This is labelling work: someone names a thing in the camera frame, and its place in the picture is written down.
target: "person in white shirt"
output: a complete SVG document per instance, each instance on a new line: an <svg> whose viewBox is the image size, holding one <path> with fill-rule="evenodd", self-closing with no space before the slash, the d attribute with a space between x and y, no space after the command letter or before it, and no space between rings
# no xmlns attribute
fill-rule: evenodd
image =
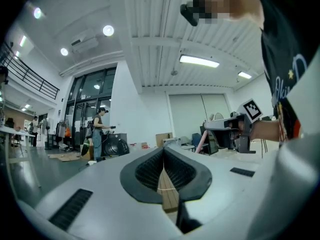
<svg viewBox="0 0 320 240"><path fill-rule="evenodd" d="M39 123L37 116L34 117L34 120L32 121L32 125L33 125L32 135L34 135L32 145L34 147L36 147L37 146L38 127L41 126L41 123Z"/></svg>

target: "black shirt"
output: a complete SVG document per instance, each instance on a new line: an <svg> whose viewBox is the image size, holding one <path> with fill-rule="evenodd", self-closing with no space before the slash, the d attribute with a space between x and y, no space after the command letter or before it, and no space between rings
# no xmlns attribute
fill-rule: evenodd
<svg viewBox="0 0 320 240"><path fill-rule="evenodd" d="M99 121L98 121L98 124L101 124L102 125L102 120L101 120L101 116L99 114L96 114L93 118L93 126L94 126L94 131L97 130L97 131L102 131L102 127L95 127L95 119L96 118L99 118Z"/></svg>
<svg viewBox="0 0 320 240"><path fill-rule="evenodd" d="M260 0L265 75L279 119L280 142L299 136L300 122L287 100L319 46L317 0Z"/></svg>

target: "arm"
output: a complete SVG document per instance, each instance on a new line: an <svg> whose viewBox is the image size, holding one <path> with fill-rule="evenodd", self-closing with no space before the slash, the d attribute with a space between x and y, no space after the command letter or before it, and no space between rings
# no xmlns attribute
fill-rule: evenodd
<svg viewBox="0 0 320 240"><path fill-rule="evenodd" d="M250 139L263 139L273 142L279 141L279 122L257 121L253 124Z"/></svg>

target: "hand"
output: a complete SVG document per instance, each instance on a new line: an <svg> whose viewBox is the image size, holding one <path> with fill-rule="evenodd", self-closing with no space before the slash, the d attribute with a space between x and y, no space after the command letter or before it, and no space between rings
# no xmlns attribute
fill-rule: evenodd
<svg viewBox="0 0 320 240"><path fill-rule="evenodd" d="M236 136L236 138L239 138L239 136L243 133L244 131L244 125L245 123L243 121L238 121L238 129L239 129L239 135ZM255 123L253 123L252 125L252 130L251 130L251 133L250 133L250 140L254 140L256 139L256 131L255 131Z"/></svg>
<svg viewBox="0 0 320 240"><path fill-rule="evenodd" d="M242 134L243 130L244 130L244 122L243 121L238 121L238 130L239 130L239 134L237 134L235 136L235 139L238 139L239 136Z"/></svg>

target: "jeans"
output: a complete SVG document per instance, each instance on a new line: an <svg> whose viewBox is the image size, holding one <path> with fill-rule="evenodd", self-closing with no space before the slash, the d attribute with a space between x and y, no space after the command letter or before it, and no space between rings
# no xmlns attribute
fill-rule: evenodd
<svg viewBox="0 0 320 240"><path fill-rule="evenodd" d="M100 160L102 145L101 145L101 131L93 130L92 133L92 142L93 142L93 157L94 160Z"/></svg>
<svg viewBox="0 0 320 240"><path fill-rule="evenodd" d="M34 135L33 139L32 139L32 146L36 147L37 146L37 136L38 133L37 132L33 132L32 135Z"/></svg>

